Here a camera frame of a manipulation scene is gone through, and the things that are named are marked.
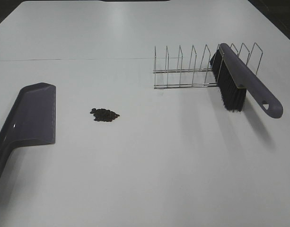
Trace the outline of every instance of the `metal rack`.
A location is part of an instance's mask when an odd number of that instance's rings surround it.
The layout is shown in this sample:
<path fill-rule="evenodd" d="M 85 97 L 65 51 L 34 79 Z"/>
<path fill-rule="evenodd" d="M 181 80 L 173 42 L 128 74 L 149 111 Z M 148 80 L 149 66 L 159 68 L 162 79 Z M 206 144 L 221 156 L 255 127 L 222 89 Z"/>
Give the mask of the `metal rack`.
<path fill-rule="evenodd" d="M 254 48 L 257 47 L 259 49 L 261 54 L 255 72 L 255 75 L 257 75 L 263 56 L 263 50 L 260 48 L 260 46 L 257 43 L 254 43 L 251 51 L 244 43 L 241 44 L 239 49 L 237 49 L 234 44 L 231 44 L 230 47 L 238 57 L 240 57 L 241 53 L 246 53 L 246 59 L 244 60 L 244 62 L 247 66 L 253 54 Z M 189 64 L 187 64 L 186 67 L 183 67 L 184 58 L 181 45 L 179 45 L 178 57 L 176 58 L 170 58 L 168 46 L 166 46 L 165 58 L 157 58 L 156 47 L 154 47 L 154 89 L 217 87 L 217 81 L 215 81 L 212 73 L 214 61 L 211 64 L 211 58 L 212 55 L 210 48 L 206 44 L 203 50 L 200 66 L 197 67 L 197 51 L 195 49 L 195 46 L 192 45 L 190 59 L 187 62 Z"/>

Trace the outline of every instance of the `white table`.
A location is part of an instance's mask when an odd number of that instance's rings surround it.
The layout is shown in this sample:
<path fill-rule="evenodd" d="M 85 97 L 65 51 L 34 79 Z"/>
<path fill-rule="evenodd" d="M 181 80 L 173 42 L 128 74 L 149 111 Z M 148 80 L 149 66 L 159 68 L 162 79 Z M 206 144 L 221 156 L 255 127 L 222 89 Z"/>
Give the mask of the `white table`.
<path fill-rule="evenodd" d="M 230 113 L 218 88 L 152 89 L 154 45 L 219 42 L 260 44 L 281 119 L 249 94 Z M 0 24 L 0 129 L 40 81 L 57 86 L 56 144 L 13 152 L 0 227 L 290 227 L 290 41 L 249 2 L 24 2 Z"/>

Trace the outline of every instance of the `rack wire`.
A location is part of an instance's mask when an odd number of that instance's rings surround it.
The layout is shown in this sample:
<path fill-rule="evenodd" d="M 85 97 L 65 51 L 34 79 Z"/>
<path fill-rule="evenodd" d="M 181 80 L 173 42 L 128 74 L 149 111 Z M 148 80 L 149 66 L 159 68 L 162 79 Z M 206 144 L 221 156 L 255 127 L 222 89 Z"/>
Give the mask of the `rack wire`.
<path fill-rule="evenodd" d="M 240 57 L 241 53 L 246 53 L 246 60 L 244 62 L 247 66 L 249 64 L 251 56 L 253 56 L 254 48 L 257 47 L 259 49 L 261 54 L 258 61 L 258 66 L 255 70 L 255 75 L 257 75 L 262 60 L 262 56 L 264 53 L 263 50 L 260 48 L 260 46 L 257 43 L 254 43 L 251 51 L 249 50 L 249 48 L 246 46 L 245 43 L 242 43 L 239 49 L 233 43 L 231 44 L 230 47 L 239 58 L 241 58 Z M 184 58 L 181 45 L 179 45 L 178 48 L 178 57 L 174 58 L 170 58 L 168 46 L 166 46 L 165 58 L 157 58 L 157 50 L 155 46 L 154 69 L 153 69 L 154 89 L 217 87 L 218 77 L 215 80 L 212 73 L 214 61 L 212 62 L 212 64 L 210 63 L 212 55 L 208 45 L 206 44 L 204 47 L 199 67 L 197 67 L 196 64 L 197 55 L 198 54 L 195 49 L 195 46 L 192 45 L 190 60 L 188 61 L 189 64 L 186 65 L 186 67 L 184 68 L 185 62 L 183 63 Z M 165 68 L 161 66 L 163 60 L 165 60 Z"/>

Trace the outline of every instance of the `hand brush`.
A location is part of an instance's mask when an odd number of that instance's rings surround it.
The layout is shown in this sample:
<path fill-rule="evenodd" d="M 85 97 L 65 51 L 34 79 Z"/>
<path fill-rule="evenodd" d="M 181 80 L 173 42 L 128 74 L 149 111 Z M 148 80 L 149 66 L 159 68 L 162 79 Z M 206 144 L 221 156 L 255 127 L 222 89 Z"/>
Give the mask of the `hand brush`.
<path fill-rule="evenodd" d="M 279 100 L 227 44 L 220 44 L 210 64 L 227 110 L 241 111 L 248 90 L 267 115 L 272 118 L 282 116 L 283 107 Z"/>

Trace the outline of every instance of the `dark floor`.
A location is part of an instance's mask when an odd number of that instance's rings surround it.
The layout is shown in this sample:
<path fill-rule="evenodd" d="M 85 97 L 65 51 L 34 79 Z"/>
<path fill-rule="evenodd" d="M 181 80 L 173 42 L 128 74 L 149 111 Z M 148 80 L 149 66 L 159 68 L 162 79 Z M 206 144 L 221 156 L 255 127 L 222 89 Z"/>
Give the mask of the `dark floor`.
<path fill-rule="evenodd" d="M 278 27 L 290 39 L 290 0 L 248 1 L 251 2 L 259 11 L 261 11 L 276 27 Z M 23 2 L 23 0 L 0 0 L 0 22 L 5 17 L 7 17 L 21 2 Z"/>

